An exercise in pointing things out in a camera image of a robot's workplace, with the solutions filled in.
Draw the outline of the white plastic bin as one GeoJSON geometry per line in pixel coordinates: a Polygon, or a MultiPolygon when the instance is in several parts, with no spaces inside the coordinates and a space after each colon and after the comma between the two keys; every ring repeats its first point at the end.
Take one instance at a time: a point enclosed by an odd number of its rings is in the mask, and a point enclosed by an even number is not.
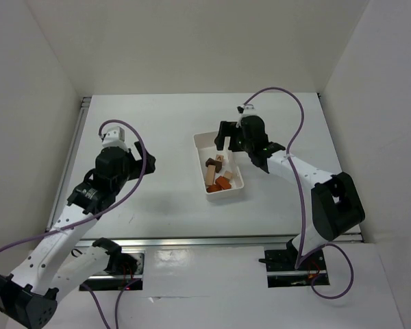
{"type": "Polygon", "coordinates": [[[223,150],[216,148],[217,134],[206,132],[193,136],[201,188],[209,202],[238,196],[245,185],[234,153],[227,149],[229,141],[224,141],[223,150]]]}

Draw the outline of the long light wood block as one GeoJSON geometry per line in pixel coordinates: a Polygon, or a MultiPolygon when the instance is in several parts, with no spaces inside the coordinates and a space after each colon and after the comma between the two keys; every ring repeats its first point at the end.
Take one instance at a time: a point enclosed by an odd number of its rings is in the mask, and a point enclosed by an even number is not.
{"type": "Polygon", "coordinates": [[[215,176],[216,166],[213,164],[209,164],[207,167],[206,175],[205,175],[205,185],[212,186],[214,184],[214,176],[215,176]]]}

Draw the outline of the orange arch block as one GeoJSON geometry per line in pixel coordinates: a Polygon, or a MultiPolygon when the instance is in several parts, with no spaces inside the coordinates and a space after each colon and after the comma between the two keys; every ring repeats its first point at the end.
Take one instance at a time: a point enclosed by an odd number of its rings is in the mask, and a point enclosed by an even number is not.
{"type": "Polygon", "coordinates": [[[219,186],[221,190],[230,190],[232,188],[231,184],[229,183],[229,180],[223,176],[219,176],[215,180],[215,184],[219,186]]]}

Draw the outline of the small light wood cube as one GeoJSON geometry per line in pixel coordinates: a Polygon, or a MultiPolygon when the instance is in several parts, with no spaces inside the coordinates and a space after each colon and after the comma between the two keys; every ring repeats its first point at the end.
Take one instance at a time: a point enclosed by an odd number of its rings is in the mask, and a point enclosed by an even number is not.
{"type": "Polygon", "coordinates": [[[224,177],[226,180],[230,181],[230,180],[233,178],[233,173],[230,172],[230,171],[226,171],[226,172],[224,173],[223,177],[224,177]]]}

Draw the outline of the orange triangular roof block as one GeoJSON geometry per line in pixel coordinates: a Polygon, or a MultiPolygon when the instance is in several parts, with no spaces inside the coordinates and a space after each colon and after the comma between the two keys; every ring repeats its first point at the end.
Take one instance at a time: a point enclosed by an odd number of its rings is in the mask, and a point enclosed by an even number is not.
{"type": "Polygon", "coordinates": [[[215,192],[218,192],[220,190],[221,190],[221,187],[217,184],[213,184],[213,185],[207,187],[207,189],[206,189],[206,191],[208,193],[215,193],[215,192]]]}

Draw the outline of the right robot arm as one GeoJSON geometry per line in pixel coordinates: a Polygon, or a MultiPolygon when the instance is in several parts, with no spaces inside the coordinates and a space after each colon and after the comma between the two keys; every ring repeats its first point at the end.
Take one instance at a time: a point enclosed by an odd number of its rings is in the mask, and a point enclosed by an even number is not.
{"type": "Polygon", "coordinates": [[[214,139],[219,151],[224,149],[226,138],[230,151],[247,153],[257,168],[297,185],[302,206],[301,233],[286,245],[288,257],[296,267],[315,250],[364,220],[360,197],[348,173],[323,171],[270,141],[259,116],[221,121],[214,139]]]}

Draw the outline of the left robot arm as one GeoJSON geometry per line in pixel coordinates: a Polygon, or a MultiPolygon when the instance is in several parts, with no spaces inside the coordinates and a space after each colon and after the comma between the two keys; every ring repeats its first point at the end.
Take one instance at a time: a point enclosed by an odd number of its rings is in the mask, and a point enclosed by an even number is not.
{"type": "Polygon", "coordinates": [[[0,312],[25,328],[43,328],[59,302],[92,275],[132,276],[134,257],[107,238],[97,239],[71,262],[66,262],[77,242],[114,204],[126,182],[141,181],[155,171],[155,158],[139,142],[135,159],[124,144],[104,147],[95,167],[78,184],[55,225],[42,235],[33,252],[8,275],[0,274],[0,312]]]}

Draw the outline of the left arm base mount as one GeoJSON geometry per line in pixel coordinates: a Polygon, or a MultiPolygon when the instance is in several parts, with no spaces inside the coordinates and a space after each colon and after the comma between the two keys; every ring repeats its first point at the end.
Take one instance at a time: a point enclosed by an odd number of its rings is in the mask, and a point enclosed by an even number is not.
{"type": "Polygon", "coordinates": [[[125,260],[116,266],[116,271],[101,271],[89,277],[79,286],[79,290],[84,290],[84,284],[93,291],[121,291],[126,285],[131,283],[127,291],[141,291],[143,288],[143,272],[145,265],[145,254],[143,252],[129,252],[125,260]]]}

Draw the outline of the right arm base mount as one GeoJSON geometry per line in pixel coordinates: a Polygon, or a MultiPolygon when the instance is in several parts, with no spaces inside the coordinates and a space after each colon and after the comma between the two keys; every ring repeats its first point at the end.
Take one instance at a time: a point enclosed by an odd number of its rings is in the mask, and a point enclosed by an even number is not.
{"type": "Polygon", "coordinates": [[[258,262],[266,267],[268,288],[308,287],[313,279],[316,279],[315,285],[329,285],[322,251],[311,255],[298,269],[295,269],[295,261],[291,260],[285,249],[265,250],[264,257],[258,262]]]}

